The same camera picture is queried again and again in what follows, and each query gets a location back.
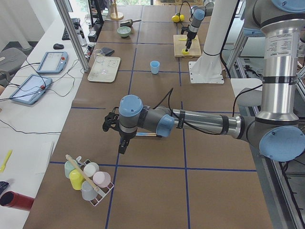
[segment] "small bowl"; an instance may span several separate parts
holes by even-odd
[[[121,26],[118,28],[117,32],[121,37],[128,37],[132,30],[128,26]]]

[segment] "red cylinder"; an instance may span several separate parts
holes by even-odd
[[[0,205],[9,208],[30,211],[34,198],[16,192],[6,192],[0,198]]]

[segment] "yellow cup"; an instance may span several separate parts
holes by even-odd
[[[81,190],[81,185],[85,178],[76,169],[72,170],[69,174],[69,179],[71,181],[72,187],[75,190]]]

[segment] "pink cup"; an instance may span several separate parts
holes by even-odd
[[[93,182],[99,187],[107,187],[110,181],[111,177],[109,173],[99,171],[93,175]]]

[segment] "white tray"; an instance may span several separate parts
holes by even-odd
[[[105,62],[103,64],[95,61],[88,75],[88,80],[91,82],[112,83],[118,72],[120,61],[120,57],[110,56],[105,57]],[[107,70],[107,73],[101,74],[102,69]]]

